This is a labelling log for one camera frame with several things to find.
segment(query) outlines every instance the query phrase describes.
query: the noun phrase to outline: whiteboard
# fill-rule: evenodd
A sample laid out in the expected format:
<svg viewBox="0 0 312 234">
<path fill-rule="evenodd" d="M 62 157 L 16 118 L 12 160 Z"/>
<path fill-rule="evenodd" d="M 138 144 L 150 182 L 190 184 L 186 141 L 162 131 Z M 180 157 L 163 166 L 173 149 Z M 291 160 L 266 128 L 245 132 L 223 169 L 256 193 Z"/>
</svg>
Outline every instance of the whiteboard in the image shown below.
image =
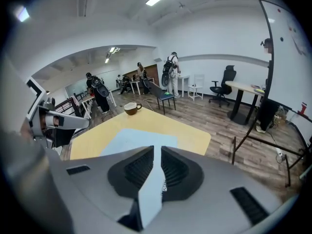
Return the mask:
<svg viewBox="0 0 312 234">
<path fill-rule="evenodd" d="M 119 87 L 116 87 L 116 79 L 119 75 L 120 70 L 112 70 L 105 73 L 97 74 L 96 76 L 99 78 L 103 78 L 105 86 L 108 87 L 109 90 L 116 90 Z"/>
<path fill-rule="evenodd" d="M 296 112 L 301 111 L 304 102 L 308 105 L 305 115 L 312 118 L 312 52 L 309 40 L 293 14 L 270 2 L 261 3 L 273 39 L 273 79 L 268 98 Z"/>
</svg>

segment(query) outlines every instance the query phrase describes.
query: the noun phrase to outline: white shirt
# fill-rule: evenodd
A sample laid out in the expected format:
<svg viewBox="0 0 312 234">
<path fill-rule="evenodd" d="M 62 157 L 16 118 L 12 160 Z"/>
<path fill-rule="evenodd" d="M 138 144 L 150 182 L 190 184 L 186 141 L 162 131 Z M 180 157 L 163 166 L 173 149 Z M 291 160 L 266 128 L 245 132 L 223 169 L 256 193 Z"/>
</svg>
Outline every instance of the white shirt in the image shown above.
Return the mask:
<svg viewBox="0 0 312 234">
<path fill-rule="evenodd" d="M 171 77 L 177 77 L 177 73 L 178 73 L 178 71 L 180 70 L 180 68 L 179 68 L 179 63 L 178 63 L 178 60 L 177 60 L 177 57 L 176 56 L 174 56 L 174 55 L 170 55 L 169 57 L 168 57 L 168 60 L 171 60 L 172 59 L 172 62 L 175 64 L 175 65 L 177 65 L 178 67 L 177 68 L 174 68 L 174 70 L 173 70 L 173 72 L 171 73 Z"/>
<path fill-rule="evenodd" d="M 171 60 L 172 57 L 174 57 L 174 58 L 172 59 L 172 62 L 175 63 L 176 65 L 179 65 L 179 63 L 178 63 L 178 61 L 177 61 L 177 57 L 174 56 L 174 55 L 170 55 L 168 60 Z"/>
</svg>

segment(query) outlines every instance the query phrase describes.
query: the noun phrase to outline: metal frame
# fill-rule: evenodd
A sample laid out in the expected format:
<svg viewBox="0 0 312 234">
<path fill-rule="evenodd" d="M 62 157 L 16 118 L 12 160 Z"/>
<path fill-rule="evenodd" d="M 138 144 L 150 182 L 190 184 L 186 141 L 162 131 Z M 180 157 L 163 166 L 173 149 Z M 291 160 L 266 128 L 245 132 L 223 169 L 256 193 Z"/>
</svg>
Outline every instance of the metal frame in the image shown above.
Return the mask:
<svg viewBox="0 0 312 234">
<path fill-rule="evenodd" d="M 235 162 L 235 153 L 237 152 L 237 150 L 240 148 L 240 146 L 244 143 L 244 141 L 246 140 L 246 138 L 250 138 L 250 139 L 253 139 L 253 140 L 256 140 L 256 141 L 259 141 L 261 143 L 264 143 L 264 144 L 267 144 L 269 146 L 273 146 L 273 147 L 276 147 L 276 148 L 279 148 L 283 151 L 286 151 L 288 153 L 291 153 L 291 154 L 294 154 L 294 155 L 297 155 L 299 156 L 299 158 L 292 164 L 292 165 L 289 165 L 288 163 L 288 157 L 287 155 L 285 155 L 285 161 L 286 161 L 286 166 L 287 166 L 287 173 L 288 173 L 288 183 L 285 185 L 285 187 L 289 187 L 291 186 L 291 177 L 290 177 L 290 169 L 292 167 L 294 167 L 295 164 L 297 164 L 307 153 L 308 153 L 308 148 L 305 148 L 305 150 L 302 149 L 303 151 L 303 154 L 300 154 L 300 153 L 297 153 L 297 152 L 294 152 L 290 149 L 287 149 L 285 147 L 282 147 L 282 146 L 279 146 L 279 145 L 276 145 L 274 143 L 270 143 L 268 141 L 265 141 L 265 140 L 261 140 L 259 138 L 256 138 L 256 137 L 253 137 L 253 136 L 249 136 L 250 132 L 252 131 L 252 129 L 254 128 L 254 125 L 256 124 L 256 121 L 259 119 L 259 115 L 260 115 L 260 112 L 263 108 L 263 105 L 264 103 L 269 100 L 268 99 L 268 95 L 269 95 L 269 92 L 270 92 L 270 88 L 271 88 L 271 83 L 272 83 L 272 78 L 273 78 L 273 67 L 274 67 L 274 42 L 273 42 L 273 36 L 272 36 L 272 31 L 271 31 L 271 26 L 270 26 L 270 23 L 269 23 L 269 19 L 268 19 L 268 15 L 264 9 L 264 6 L 262 4 L 262 1 L 265 1 L 265 0 L 259 0 L 260 2 L 260 5 L 261 5 L 261 8 L 263 10 L 263 13 L 264 13 L 264 16 L 266 18 L 266 21 L 267 21 L 267 25 L 268 25 L 268 28 L 269 28 L 269 33 L 270 33 L 270 38 L 272 40 L 272 60 L 271 60 L 271 66 L 269 67 L 269 74 L 268 74 L 268 83 L 267 83 L 267 86 L 266 86 L 266 90 L 265 90 L 265 94 L 263 96 L 263 100 L 262 100 L 262 103 L 261 103 L 261 106 L 256 114 L 256 117 L 255 119 L 253 120 L 253 123 L 251 124 L 248 132 L 246 133 L 246 135 L 243 137 L 243 139 L 241 140 L 241 142 L 238 144 L 238 146 L 236 146 L 236 137 L 234 137 L 232 143 L 234 144 L 234 149 L 233 149 L 233 156 L 232 156 L 232 165 L 234 165 L 234 162 Z"/>
</svg>

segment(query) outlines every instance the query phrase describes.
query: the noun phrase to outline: person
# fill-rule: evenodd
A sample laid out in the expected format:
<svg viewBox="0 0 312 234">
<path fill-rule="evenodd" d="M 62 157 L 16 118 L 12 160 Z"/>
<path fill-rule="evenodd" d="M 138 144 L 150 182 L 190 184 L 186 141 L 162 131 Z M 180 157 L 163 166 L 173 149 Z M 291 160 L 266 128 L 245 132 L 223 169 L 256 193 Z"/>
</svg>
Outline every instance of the person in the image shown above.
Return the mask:
<svg viewBox="0 0 312 234">
<path fill-rule="evenodd" d="M 181 73 L 179 63 L 177 60 L 177 53 L 172 52 L 171 55 L 167 58 L 167 60 L 170 60 L 173 62 L 174 68 L 173 71 L 170 73 L 170 81 L 168 84 L 169 93 L 172 93 L 172 90 L 174 91 L 175 98 L 180 98 L 181 95 L 179 95 L 179 92 L 177 90 L 177 79 L 179 74 Z"/>
<path fill-rule="evenodd" d="M 144 89 L 143 93 L 146 95 L 149 93 L 150 90 L 148 89 L 148 87 L 145 86 L 143 82 L 143 80 L 147 78 L 147 73 L 146 73 L 146 70 L 143 68 L 141 62 L 137 63 L 137 74 Z"/>
<path fill-rule="evenodd" d="M 123 76 L 118 75 L 118 76 L 117 76 L 117 79 L 116 79 L 116 83 L 118 84 L 119 89 L 122 88 L 122 80 L 123 80 Z"/>
<path fill-rule="evenodd" d="M 131 85 L 130 85 L 130 78 L 129 78 L 129 77 L 124 76 L 123 79 L 122 79 L 122 81 L 123 81 L 123 84 L 124 84 L 124 85 L 123 85 L 123 88 L 122 88 L 121 92 L 118 93 L 119 95 L 122 95 L 123 92 L 127 91 L 127 88 L 130 88 L 130 87 L 131 87 Z"/>
<path fill-rule="evenodd" d="M 96 98 L 97 104 L 101 107 L 103 114 L 106 114 L 110 111 L 108 102 L 106 97 L 103 97 L 96 88 L 92 87 L 92 80 L 93 79 L 99 79 L 96 76 L 92 76 L 91 73 L 86 74 L 87 77 L 87 87 L 89 89 L 89 93 L 91 94 L 92 92 L 94 93 L 94 96 Z"/>
<path fill-rule="evenodd" d="M 261 45 L 263 45 L 266 53 L 272 54 L 273 45 L 272 45 L 272 40 L 270 38 L 267 38 L 264 40 L 264 42 L 261 42 Z M 269 61 L 268 68 L 271 68 L 271 61 Z M 260 111 L 259 118 L 258 118 L 259 125 L 256 125 L 255 127 L 257 132 L 263 133 L 263 134 L 266 132 L 278 108 L 279 108 L 278 103 L 269 99 L 267 99 L 265 102 L 262 103 L 261 111 Z"/>
</svg>

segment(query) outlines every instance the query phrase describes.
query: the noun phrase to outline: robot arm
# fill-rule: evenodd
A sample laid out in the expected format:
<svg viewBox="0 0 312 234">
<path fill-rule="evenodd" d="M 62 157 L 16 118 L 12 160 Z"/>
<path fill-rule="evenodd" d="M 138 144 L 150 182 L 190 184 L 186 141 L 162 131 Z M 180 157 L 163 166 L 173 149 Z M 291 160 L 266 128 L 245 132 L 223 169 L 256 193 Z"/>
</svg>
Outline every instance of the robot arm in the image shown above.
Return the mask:
<svg viewBox="0 0 312 234">
<path fill-rule="evenodd" d="M 48 97 L 46 91 L 32 78 L 28 80 L 27 85 L 37 93 L 37 98 L 29 110 L 27 119 L 34 139 L 45 148 L 62 145 L 56 144 L 59 135 L 62 135 L 60 136 L 61 142 L 67 143 L 75 129 L 84 129 L 89 126 L 88 119 L 56 112 L 53 98 Z"/>
</svg>

